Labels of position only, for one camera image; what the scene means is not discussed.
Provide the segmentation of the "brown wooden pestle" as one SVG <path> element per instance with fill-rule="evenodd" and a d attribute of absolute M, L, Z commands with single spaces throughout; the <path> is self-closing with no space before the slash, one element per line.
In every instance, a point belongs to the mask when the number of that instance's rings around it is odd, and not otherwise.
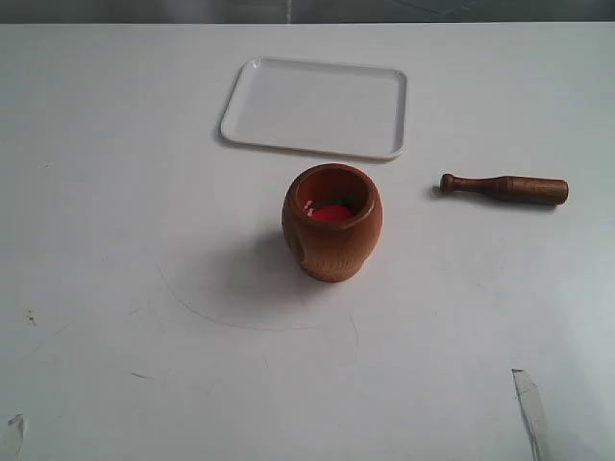
<path fill-rule="evenodd" d="M 468 179 L 444 174 L 440 191 L 444 194 L 475 193 L 503 202 L 544 206 L 563 205 L 569 196 L 569 186 L 564 180 L 519 176 Z"/>

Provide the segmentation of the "red object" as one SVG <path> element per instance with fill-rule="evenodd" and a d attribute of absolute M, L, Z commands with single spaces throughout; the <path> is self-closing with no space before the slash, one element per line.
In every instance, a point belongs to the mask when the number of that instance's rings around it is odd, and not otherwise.
<path fill-rule="evenodd" d="M 354 214 L 347 207 L 341 205 L 311 208 L 307 215 L 314 220 L 329 223 L 345 221 L 354 217 Z"/>

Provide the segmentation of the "wooden mortar cup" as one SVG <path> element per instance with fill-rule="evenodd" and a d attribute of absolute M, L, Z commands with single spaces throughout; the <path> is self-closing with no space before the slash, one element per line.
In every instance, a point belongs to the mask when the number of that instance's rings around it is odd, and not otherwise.
<path fill-rule="evenodd" d="M 311 208 L 341 205 L 354 217 L 321 222 Z M 283 201 L 283 237 L 294 260 L 309 276 L 340 282 L 354 276 L 375 249 L 382 227 L 378 189 L 362 171 L 341 163 L 309 168 L 289 186 Z"/>

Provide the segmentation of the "white rectangular plastic tray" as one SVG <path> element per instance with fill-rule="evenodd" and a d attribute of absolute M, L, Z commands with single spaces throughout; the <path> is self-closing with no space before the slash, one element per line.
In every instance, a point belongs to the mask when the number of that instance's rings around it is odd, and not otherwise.
<path fill-rule="evenodd" d="M 219 132 L 238 145 L 389 161 L 404 149 L 406 90 L 393 68 L 258 57 L 238 72 Z"/>

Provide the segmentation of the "clear tape strip right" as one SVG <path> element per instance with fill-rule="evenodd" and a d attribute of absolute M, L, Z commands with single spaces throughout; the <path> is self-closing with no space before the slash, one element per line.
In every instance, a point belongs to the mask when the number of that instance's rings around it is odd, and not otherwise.
<path fill-rule="evenodd" d="M 512 369 L 511 373 L 532 458 L 536 461 L 552 460 L 547 420 L 538 386 L 525 370 Z"/>

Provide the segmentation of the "clear tape piece left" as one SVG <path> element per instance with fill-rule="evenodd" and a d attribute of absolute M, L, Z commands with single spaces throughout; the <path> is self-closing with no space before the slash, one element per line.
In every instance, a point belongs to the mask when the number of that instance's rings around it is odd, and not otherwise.
<path fill-rule="evenodd" d="M 3 442 L 7 454 L 12 458 L 16 458 L 20 454 L 26 432 L 27 421 L 23 414 L 16 414 L 8 421 Z"/>

